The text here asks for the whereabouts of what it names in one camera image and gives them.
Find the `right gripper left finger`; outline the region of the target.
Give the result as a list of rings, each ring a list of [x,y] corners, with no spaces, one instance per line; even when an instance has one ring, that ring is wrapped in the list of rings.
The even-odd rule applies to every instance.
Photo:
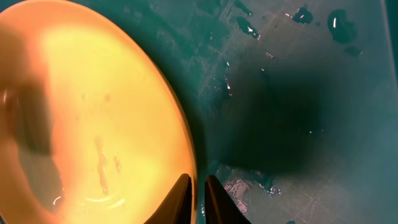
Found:
[[[191,217],[192,180],[182,174],[145,224],[190,224]]]

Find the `dark sponge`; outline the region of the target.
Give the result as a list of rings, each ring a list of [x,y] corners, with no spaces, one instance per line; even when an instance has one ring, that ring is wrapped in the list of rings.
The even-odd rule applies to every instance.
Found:
[[[37,83],[3,85],[1,95],[28,189],[41,207],[56,213],[63,200],[63,182],[52,159],[52,124],[44,87]]]

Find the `yellow-green plate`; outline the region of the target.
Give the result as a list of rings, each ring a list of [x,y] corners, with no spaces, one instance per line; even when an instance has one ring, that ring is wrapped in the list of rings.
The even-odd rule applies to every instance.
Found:
[[[1,217],[6,223],[145,223],[197,168],[175,93],[116,24],[70,1],[23,1],[1,13],[1,87],[37,83],[49,106],[56,213],[28,189],[1,95]]]

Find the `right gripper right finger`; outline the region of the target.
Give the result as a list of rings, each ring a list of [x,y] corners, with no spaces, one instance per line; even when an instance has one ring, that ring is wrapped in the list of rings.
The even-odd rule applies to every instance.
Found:
[[[205,219],[206,224],[251,224],[215,175],[205,182]]]

